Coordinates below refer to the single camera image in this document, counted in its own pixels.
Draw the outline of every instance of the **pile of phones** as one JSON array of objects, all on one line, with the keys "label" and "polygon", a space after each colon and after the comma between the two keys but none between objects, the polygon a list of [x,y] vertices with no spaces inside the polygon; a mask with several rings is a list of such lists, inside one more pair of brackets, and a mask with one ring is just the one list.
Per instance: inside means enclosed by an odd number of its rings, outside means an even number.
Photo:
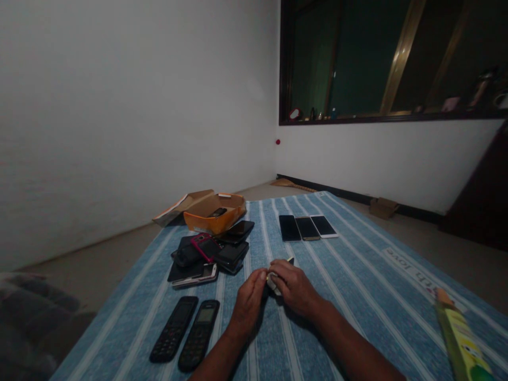
[{"label": "pile of phones", "polygon": [[315,241],[321,238],[335,238],[339,235],[324,215],[295,217],[280,215],[280,232],[284,242]]},{"label": "pile of phones", "polygon": [[218,237],[207,233],[183,237],[178,249],[171,254],[174,263],[168,282],[175,288],[212,282],[217,279],[218,266],[236,274],[249,251],[245,239],[253,227],[253,222],[241,221]]}]

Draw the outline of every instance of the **broom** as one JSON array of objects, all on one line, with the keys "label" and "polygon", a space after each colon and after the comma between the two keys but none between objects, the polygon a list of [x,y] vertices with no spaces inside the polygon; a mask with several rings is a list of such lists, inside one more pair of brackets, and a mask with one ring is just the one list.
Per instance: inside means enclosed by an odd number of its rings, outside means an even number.
[{"label": "broom", "polygon": [[285,179],[285,178],[280,178],[279,180],[275,180],[270,185],[289,186],[289,187],[293,187],[293,188],[302,189],[302,190],[305,190],[307,192],[312,192],[312,193],[317,192],[315,189],[310,189],[310,188],[307,188],[307,187],[303,187],[301,185],[296,185],[291,180],[288,180],[288,179]]}]

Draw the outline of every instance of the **forearm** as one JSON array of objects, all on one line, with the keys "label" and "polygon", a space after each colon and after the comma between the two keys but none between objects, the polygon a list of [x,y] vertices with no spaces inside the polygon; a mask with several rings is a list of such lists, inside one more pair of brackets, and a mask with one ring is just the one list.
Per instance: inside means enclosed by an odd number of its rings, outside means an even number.
[{"label": "forearm", "polygon": [[365,340],[326,300],[318,302],[310,320],[353,380],[405,380],[383,355]]},{"label": "forearm", "polygon": [[248,337],[238,335],[226,329],[210,353],[196,368],[189,381],[227,380],[247,340]]}]

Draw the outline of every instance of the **finger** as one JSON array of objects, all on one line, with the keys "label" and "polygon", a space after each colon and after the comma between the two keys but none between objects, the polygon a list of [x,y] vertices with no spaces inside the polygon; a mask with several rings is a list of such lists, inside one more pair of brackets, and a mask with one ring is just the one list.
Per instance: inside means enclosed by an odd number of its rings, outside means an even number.
[{"label": "finger", "polygon": [[263,271],[266,272],[266,268],[259,268],[257,270],[254,270],[252,274],[249,275],[249,277],[247,278],[242,287],[252,290],[254,288],[254,283],[256,282],[256,279],[259,277],[259,274]]},{"label": "finger", "polygon": [[285,266],[282,266],[281,264],[277,263],[274,265],[271,265],[268,269],[268,272],[274,272],[279,277],[283,278],[286,282],[291,280],[295,276],[294,267],[291,269],[287,269]]},{"label": "finger", "polygon": [[254,283],[254,290],[252,291],[251,298],[256,301],[260,301],[263,296],[263,289],[266,284],[266,271],[262,271],[259,276],[256,278],[256,282]]},{"label": "finger", "polygon": [[271,280],[275,283],[282,296],[284,298],[287,298],[289,296],[289,288],[287,288],[286,282],[274,276],[271,277]]},{"label": "finger", "polygon": [[288,270],[295,268],[295,266],[290,264],[288,261],[282,260],[282,259],[275,259],[270,264],[271,265],[281,265],[281,266],[284,266],[285,268],[287,268]]}]

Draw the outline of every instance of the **pink phone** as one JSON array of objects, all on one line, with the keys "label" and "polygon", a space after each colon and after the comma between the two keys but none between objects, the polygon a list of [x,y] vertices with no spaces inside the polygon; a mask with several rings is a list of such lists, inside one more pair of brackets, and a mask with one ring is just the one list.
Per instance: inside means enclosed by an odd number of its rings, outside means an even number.
[{"label": "pink phone", "polygon": [[222,250],[208,233],[201,233],[192,238],[190,242],[208,263],[212,263],[215,255]]}]

